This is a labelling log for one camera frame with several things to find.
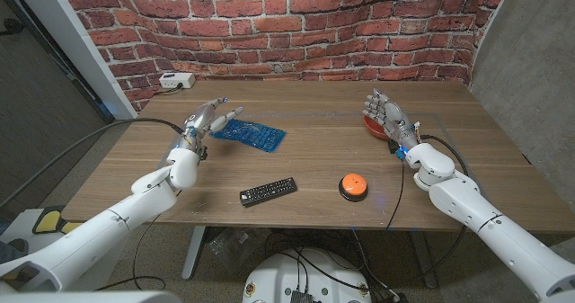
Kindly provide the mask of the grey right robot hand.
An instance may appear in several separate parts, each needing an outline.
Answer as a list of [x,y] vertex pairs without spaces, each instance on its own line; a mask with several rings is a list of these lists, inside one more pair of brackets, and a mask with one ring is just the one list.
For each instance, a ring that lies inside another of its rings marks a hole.
[[377,89],[367,96],[363,113],[381,126],[386,136],[395,141],[404,153],[420,143],[415,126],[407,115],[387,95]]

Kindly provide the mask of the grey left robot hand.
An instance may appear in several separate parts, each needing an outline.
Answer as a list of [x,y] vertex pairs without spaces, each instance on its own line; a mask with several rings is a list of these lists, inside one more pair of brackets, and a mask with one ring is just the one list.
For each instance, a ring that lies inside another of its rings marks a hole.
[[208,148],[202,145],[202,139],[210,132],[221,131],[228,122],[243,112],[243,107],[217,117],[216,108],[227,101],[226,97],[217,98],[202,104],[184,122],[185,128],[177,147],[196,153],[201,160],[208,156]]

